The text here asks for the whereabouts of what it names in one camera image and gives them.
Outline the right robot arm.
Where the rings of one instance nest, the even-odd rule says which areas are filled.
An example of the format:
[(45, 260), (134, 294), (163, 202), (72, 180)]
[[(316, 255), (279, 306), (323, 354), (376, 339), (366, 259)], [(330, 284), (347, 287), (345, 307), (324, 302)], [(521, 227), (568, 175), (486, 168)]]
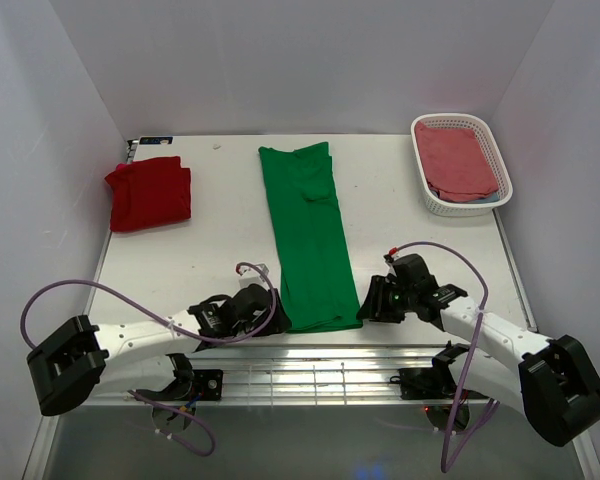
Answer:
[(418, 254), (388, 254), (374, 275), (361, 320), (398, 324), (409, 314), (458, 337), (424, 368), (394, 377), (405, 399), (449, 399), (461, 390), (525, 416), (536, 433), (562, 447), (600, 421), (600, 376), (574, 337), (525, 330), (481, 308), (468, 293), (441, 285)]

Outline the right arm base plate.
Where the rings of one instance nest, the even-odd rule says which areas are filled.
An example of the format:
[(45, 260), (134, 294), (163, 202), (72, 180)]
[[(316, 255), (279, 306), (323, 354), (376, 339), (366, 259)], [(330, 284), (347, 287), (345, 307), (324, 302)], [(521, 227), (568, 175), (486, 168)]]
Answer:
[(398, 369), (389, 383), (399, 387), (402, 400), (452, 400), (457, 389), (449, 375), (433, 367)]

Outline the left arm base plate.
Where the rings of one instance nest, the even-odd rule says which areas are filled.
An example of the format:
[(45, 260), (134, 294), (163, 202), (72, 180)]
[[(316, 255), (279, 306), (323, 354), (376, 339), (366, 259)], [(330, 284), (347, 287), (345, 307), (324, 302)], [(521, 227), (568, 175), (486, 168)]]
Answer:
[(220, 369), (176, 371), (174, 379), (161, 390), (139, 389), (152, 401), (219, 401), (222, 397), (224, 372)]

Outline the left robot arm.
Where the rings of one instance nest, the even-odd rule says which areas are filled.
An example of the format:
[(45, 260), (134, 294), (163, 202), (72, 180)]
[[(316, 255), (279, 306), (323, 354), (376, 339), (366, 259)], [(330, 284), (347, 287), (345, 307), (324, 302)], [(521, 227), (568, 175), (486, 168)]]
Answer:
[(150, 321), (96, 325), (74, 316), (31, 350), (27, 364), (47, 417), (91, 395), (128, 390), (152, 401), (213, 401), (221, 396), (222, 374), (193, 367), (191, 354), (290, 328), (278, 291), (250, 284)]

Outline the green t shirt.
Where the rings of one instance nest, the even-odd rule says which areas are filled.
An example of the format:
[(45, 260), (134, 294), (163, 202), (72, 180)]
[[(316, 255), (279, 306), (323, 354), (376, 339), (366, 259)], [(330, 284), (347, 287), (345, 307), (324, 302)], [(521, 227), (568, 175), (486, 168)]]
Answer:
[(292, 333), (359, 329), (329, 144), (258, 150)]

